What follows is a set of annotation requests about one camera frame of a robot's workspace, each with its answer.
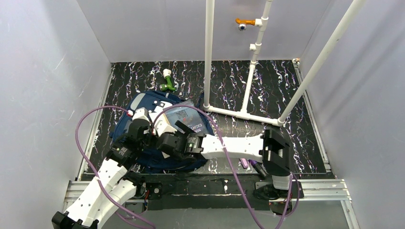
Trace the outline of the Nineteen Eighty-Four blue book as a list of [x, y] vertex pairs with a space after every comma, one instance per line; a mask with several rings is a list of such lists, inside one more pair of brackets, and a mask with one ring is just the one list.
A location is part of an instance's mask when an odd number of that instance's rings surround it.
[[192, 101], [188, 100], [179, 103], [178, 105], [179, 107], [172, 108], [164, 113], [169, 120], [169, 123], [174, 128], [178, 129], [175, 126], [175, 122], [180, 120], [196, 133], [204, 133], [210, 135], [214, 134], [208, 119], [196, 110], [190, 108], [190, 106], [194, 107], [194, 103]]

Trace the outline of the navy blue student backpack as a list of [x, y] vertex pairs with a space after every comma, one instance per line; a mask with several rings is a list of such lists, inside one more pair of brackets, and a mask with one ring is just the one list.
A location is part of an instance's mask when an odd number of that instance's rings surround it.
[[[159, 91], [143, 91], [136, 93], [130, 103], [127, 105], [128, 110], [136, 110], [146, 108], [149, 111], [160, 113], [163, 108], [176, 105], [186, 100], [178, 96], [166, 92]], [[114, 131], [109, 134], [113, 141], [118, 137], [128, 132], [129, 124], [128, 115], [123, 115], [114, 128]], [[136, 160], [136, 163], [144, 167], [145, 173], [162, 173], [164, 170], [171, 171], [194, 171], [199, 169], [207, 162], [206, 159], [196, 159], [194, 162], [179, 161], [169, 156], [164, 157], [162, 152], [155, 147], [149, 147], [143, 151], [141, 156]]]

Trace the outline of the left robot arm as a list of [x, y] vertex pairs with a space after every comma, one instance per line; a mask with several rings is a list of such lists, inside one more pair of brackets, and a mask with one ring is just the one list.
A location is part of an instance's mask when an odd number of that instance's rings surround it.
[[65, 212], [52, 218], [55, 229], [100, 229], [123, 203], [133, 197], [139, 182], [127, 177], [150, 143], [151, 122], [134, 119], [128, 132], [116, 139], [97, 175]]

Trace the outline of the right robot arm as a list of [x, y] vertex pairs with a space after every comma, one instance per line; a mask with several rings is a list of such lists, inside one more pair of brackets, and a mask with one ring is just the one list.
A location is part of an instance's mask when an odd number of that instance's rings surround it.
[[266, 129], [250, 137], [218, 137], [196, 133], [189, 128], [178, 131], [166, 121], [154, 125], [158, 139], [156, 148], [179, 161], [193, 157], [212, 159], [220, 157], [244, 158], [261, 163], [272, 176], [273, 186], [279, 190], [290, 188], [290, 143], [279, 133]]

